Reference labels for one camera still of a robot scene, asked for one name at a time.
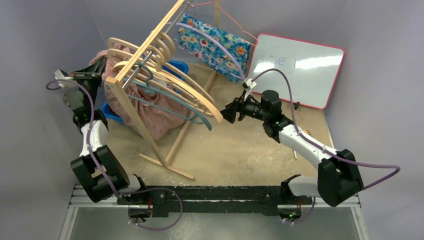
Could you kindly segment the blue-grey plastic hanger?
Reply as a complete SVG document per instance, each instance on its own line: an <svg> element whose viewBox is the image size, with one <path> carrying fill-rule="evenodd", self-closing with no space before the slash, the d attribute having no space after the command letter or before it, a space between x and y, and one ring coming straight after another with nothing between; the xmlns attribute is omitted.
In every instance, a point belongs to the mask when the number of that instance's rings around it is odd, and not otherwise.
<svg viewBox="0 0 424 240"><path fill-rule="evenodd" d="M156 103L153 102L149 102L147 100L144 100L140 97L136 97L130 94L127 94L128 97L130 97L131 99L135 99L143 104L147 104L148 106L151 107L155 107L158 108L162 111L165 111L169 114L172 114L174 116L177 116L181 119L184 119L186 122L191 122L197 125L205 125L207 127L207 129L209 131L212 130L212 125L210 124L210 122L206 119L206 117L200 113L198 110L195 110L194 107L192 107L191 105L189 105L187 102L183 101L182 99L179 98L179 95L177 94L177 96L173 96L172 94L174 94L174 91L171 91L170 93L166 93L164 90L159 89L157 87L154 87L151 83L153 82L153 72L144 64L142 63L136 63L134 66L137 66L139 68L139 70L135 70L133 73L134 74L138 74L140 72L141 69L144 69L147 73L149 73L149 76L146 79L146 83L140 82L140 83L136 83L136 85L141 86L145 89L151 90L153 92L155 92L156 94L158 94L160 97L167 97L171 100L173 100L174 102L177 102L179 104L181 104L182 106L184 106L185 108L187 108L191 113L194 114L194 116L192 117L188 117L186 115L182 115L180 113L177 113L176 111L164 108L162 106L157 105Z"/></svg>

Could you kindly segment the pink garment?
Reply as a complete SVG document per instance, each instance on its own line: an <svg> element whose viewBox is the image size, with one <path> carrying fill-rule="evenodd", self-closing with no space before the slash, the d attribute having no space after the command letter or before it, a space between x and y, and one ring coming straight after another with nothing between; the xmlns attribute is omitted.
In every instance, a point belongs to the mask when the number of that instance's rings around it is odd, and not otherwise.
<svg viewBox="0 0 424 240"><path fill-rule="evenodd" d="M142 86L139 86L135 83L131 83L130 86L125 89L125 92L129 95L142 98L148 102L153 102L154 104L157 104L161 107L175 111L179 114L182 114L183 116L188 114L188 109L178 102L175 102L165 96L159 96L157 93L153 93L151 90L144 89ZM131 127L138 134L140 134L141 132L136 128L134 121L131 120L112 90L107 85L104 85L104 95L105 101L107 101L111 110L122 118L125 125ZM130 98L129 100L154 140L160 139L168 130L174 129L185 122L185 120L182 118L167 113L156 107L149 106L145 103L137 101L136 99Z"/></svg>

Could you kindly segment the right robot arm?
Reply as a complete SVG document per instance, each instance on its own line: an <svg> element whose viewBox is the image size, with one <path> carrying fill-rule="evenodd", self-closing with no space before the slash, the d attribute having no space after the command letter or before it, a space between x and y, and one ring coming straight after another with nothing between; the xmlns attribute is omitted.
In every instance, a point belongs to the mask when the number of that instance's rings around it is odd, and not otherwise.
<svg viewBox="0 0 424 240"><path fill-rule="evenodd" d="M282 101L274 90L266 90L261 99L240 96L220 112L233 124L244 117L262 121L266 135L291 148L317 169L317 177L294 175L281 183L280 196L288 204L300 197L318 197L336 207L364 189L364 183L354 154L348 149L337 150L306 134L293 118L283 114Z"/></svg>

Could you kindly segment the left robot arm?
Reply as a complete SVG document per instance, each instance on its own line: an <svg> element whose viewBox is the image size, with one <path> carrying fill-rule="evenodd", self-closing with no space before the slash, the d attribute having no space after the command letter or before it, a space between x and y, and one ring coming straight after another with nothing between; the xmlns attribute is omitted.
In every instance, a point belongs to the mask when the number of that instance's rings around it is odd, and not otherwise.
<svg viewBox="0 0 424 240"><path fill-rule="evenodd" d="M83 136L81 153L70 167L94 203L113 195L129 195L132 201L142 205L148 201L149 191L139 176L126 173L107 146L108 121L100 109L94 109L106 63L103 56L82 70L64 75L66 80L77 84L64 94L63 102L72 110L73 123Z"/></svg>

